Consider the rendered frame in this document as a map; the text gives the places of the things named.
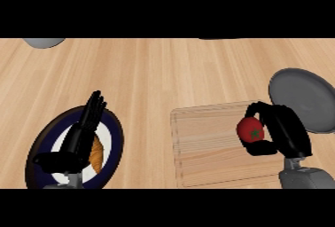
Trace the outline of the pale wooden cutting board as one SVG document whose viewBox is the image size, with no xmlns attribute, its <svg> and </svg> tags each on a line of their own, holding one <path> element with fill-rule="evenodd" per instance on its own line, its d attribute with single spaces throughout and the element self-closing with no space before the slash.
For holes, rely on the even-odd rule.
<svg viewBox="0 0 335 227">
<path fill-rule="evenodd" d="M 277 188 L 283 156 L 248 154 L 236 135 L 249 102 L 171 111 L 177 186 L 186 188 Z"/>
</svg>

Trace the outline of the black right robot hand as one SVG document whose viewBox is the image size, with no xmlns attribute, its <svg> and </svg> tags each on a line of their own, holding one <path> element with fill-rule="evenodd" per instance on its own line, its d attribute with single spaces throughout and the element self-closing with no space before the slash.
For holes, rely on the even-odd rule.
<svg viewBox="0 0 335 227">
<path fill-rule="evenodd" d="M 260 114 L 257 122 L 261 128 L 267 128 L 271 141 L 261 138 L 249 142 L 240 138 L 248 153 L 260 156 L 280 152 L 286 159 L 311 156 L 310 138 L 295 111 L 286 106 L 257 102 L 248 106 L 245 117 L 252 117 L 255 114 Z"/>
</svg>

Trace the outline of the orange food piece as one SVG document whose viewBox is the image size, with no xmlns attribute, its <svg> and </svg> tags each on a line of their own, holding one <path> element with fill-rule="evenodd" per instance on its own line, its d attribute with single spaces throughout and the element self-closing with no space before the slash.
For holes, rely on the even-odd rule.
<svg viewBox="0 0 335 227">
<path fill-rule="evenodd" d="M 99 137 L 94 137 L 91 151 L 88 156 L 88 162 L 94 172 L 99 173 L 102 170 L 102 162 L 103 162 L 103 145 L 99 141 Z"/>
</svg>

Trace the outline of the navy and white plate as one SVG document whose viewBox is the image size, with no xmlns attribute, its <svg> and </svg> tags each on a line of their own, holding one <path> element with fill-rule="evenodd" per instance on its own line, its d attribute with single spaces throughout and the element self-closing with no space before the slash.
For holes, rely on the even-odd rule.
<svg viewBox="0 0 335 227">
<path fill-rule="evenodd" d="M 29 189 L 41 189 L 47 184 L 53 184 L 52 174 L 41 171 L 38 165 L 32 163 L 32 158 L 38 153 L 57 152 L 63 137 L 72 126 L 78 121 L 84 107 L 78 106 L 65 111 L 47 124 L 41 130 L 32 146 L 25 167 L 25 182 Z M 102 189 L 106 185 L 121 161 L 124 135 L 121 129 L 121 122 L 112 111 L 103 110 L 97 137 L 103 145 L 103 162 L 102 170 L 94 172 L 93 168 L 87 166 L 83 169 L 83 185 L 85 189 Z"/>
</svg>

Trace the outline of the grey round object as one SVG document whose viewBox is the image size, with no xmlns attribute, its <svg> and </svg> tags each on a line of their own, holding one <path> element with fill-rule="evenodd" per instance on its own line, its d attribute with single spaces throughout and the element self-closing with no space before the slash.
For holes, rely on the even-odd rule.
<svg viewBox="0 0 335 227">
<path fill-rule="evenodd" d="M 32 48 L 47 49 L 56 46 L 63 38 L 25 38 L 23 41 Z"/>
</svg>

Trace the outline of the red tomato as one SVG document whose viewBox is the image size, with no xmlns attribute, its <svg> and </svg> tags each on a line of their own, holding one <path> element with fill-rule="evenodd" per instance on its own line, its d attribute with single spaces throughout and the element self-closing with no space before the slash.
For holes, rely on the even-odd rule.
<svg viewBox="0 0 335 227">
<path fill-rule="evenodd" d="M 264 138 L 264 130 L 260 120 L 255 117 L 245 117 L 236 125 L 237 137 L 246 143 L 261 141 Z"/>
</svg>

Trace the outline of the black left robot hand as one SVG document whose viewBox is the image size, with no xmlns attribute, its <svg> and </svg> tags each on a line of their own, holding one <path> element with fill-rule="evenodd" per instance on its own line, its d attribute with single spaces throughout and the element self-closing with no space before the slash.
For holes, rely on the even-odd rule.
<svg viewBox="0 0 335 227">
<path fill-rule="evenodd" d="M 32 159 L 32 163 L 41 167 L 44 173 L 75 174 L 87 167 L 105 107 L 103 96 L 96 90 L 87 100 L 80 120 L 68 130 L 60 150 L 52 153 L 38 153 Z"/>
</svg>

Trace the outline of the grey pan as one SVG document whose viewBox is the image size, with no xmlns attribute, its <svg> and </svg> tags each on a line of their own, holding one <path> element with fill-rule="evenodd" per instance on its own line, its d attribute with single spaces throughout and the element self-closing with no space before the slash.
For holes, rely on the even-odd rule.
<svg viewBox="0 0 335 227">
<path fill-rule="evenodd" d="M 268 95 L 274 105 L 294 109 L 308 132 L 335 133 L 335 88 L 319 75 L 301 68 L 279 70 Z"/>
</svg>

